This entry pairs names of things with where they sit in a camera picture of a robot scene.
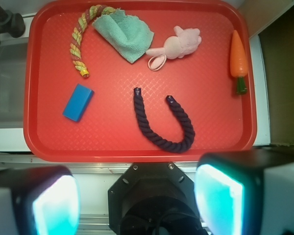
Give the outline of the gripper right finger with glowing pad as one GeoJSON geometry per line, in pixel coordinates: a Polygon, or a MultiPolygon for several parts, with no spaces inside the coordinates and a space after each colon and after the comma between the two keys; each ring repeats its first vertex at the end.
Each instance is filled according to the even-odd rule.
{"type": "Polygon", "coordinates": [[[294,150],[206,153],[194,194],[214,235],[294,235],[294,150]]]}

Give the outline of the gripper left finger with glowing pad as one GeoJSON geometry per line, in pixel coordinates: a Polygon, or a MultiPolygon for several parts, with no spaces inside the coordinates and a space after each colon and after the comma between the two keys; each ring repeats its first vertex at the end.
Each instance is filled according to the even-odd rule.
{"type": "Polygon", "coordinates": [[[64,166],[0,170],[0,235],[74,235],[76,178],[64,166]]]}

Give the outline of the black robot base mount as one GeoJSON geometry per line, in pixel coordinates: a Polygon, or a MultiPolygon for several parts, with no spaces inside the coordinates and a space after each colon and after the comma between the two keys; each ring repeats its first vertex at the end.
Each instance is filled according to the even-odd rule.
{"type": "Polygon", "coordinates": [[[205,235],[194,182],[173,163],[133,163],[108,190],[117,235],[205,235]]]}

